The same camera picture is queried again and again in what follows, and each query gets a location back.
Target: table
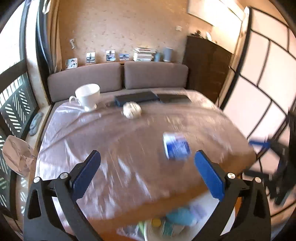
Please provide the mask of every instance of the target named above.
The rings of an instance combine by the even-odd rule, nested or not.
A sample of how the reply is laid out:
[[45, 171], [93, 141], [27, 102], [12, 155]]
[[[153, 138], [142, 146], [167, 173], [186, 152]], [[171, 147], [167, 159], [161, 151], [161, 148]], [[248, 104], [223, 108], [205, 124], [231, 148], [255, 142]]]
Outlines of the table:
[[[92, 150], [101, 153], [101, 166], [77, 201], [98, 233], [164, 215], [204, 193], [207, 188], [193, 163], [200, 149], [235, 174], [256, 160], [244, 136], [206, 97], [196, 91], [154, 92], [186, 94], [192, 102], [141, 104], [142, 116], [132, 120], [113, 105], [111, 94], [102, 96], [98, 109], [90, 113], [65, 103], [53, 114], [44, 136], [35, 174], [43, 180], [70, 172]], [[187, 161], [167, 160], [164, 132], [184, 133], [192, 151]]]

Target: stack of books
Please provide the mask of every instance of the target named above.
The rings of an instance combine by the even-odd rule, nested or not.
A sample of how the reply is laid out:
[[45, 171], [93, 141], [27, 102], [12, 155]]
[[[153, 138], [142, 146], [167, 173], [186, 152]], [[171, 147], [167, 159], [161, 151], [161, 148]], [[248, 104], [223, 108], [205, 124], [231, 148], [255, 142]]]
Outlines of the stack of books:
[[135, 48], [133, 54], [134, 61], [152, 61], [154, 54], [156, 53], [155, 49], [149, 48]]

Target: window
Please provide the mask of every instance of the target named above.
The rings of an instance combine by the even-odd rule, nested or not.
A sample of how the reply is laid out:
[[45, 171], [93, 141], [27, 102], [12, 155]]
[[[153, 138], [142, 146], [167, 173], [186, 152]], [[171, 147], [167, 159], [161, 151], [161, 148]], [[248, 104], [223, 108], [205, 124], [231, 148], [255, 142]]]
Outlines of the window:
[[8, 135], [25, 139], [38, 106], [27, 74], [25, 24], [30, 0], [19, 0], [0, 20], [0, 209], [16, 218], [15, 181], [2, 155]]

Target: wooden dresser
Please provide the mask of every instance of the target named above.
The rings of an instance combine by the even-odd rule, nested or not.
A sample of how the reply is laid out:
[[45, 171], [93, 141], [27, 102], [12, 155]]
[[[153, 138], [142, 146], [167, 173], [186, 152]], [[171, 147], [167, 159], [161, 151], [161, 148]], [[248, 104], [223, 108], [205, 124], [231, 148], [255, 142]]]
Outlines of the wooden dresser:
[[183, 64], [189, 68], [186, 89], [196, 90], [216, 102], [224, 84], [232, 54], [221, 46], [187, 36]]

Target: shoji screen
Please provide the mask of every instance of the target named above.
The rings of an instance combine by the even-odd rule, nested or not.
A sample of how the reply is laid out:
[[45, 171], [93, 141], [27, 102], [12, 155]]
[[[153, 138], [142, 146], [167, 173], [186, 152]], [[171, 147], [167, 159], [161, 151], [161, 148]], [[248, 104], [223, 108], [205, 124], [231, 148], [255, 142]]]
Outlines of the shoji screen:
[[[228, 75], [232, 81], [220, 94], [220, 108], [246, 138], [280, 138], [288, 143], [284, 120], [288, 110], [295, 109], [296, 38], [273, 16], [254, 8], [245, 12], [247, 30], [242, 27], [240, 34], [245, 41], [237, 45]], [[252, 169], [273, 173], [278, 157], [272, 151], [255, 150], [259, 162]]]

